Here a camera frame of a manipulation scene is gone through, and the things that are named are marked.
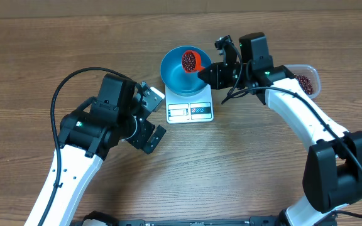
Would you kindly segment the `red measuring scoop blue handle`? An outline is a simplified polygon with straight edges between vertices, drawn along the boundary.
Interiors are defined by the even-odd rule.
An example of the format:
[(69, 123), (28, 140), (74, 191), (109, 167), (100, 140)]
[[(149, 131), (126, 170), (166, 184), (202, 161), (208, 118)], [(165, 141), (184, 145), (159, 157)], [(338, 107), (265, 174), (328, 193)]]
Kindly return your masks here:
[(200, 55), (193, 50), (187, 50), (182, 55), (182, 68), (186, 73), (200, 72), (205, 69)]

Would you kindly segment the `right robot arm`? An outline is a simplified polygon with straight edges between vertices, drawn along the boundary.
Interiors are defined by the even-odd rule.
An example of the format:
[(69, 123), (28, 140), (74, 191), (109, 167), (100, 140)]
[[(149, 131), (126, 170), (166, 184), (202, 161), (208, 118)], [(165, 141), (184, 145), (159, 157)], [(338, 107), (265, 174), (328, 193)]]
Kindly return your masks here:
[(335, 225), (346, 207), (362, 199), (362, 131), (349, 132), (305, 93), (285, 65), (274, 66), (264, 33), (215, 42), (221, 63), (198, 76), (212, 89), (228, 89), (227, 99), (255, 95), (289, 125), (307, 150), (303, 197), (264, 225)]

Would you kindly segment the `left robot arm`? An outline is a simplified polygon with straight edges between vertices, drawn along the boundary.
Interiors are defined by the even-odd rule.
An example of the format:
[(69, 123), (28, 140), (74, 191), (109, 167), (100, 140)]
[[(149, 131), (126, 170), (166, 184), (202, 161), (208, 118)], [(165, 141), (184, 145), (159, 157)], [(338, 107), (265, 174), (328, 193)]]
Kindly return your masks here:
[(166, 133), (148, 121), (165, 95), (145, 82), (106, 74), (99, 93), (60, 123), (49, 174), (26, 225), (70, 225), (109, 150), (121, 141), (150, 154)]

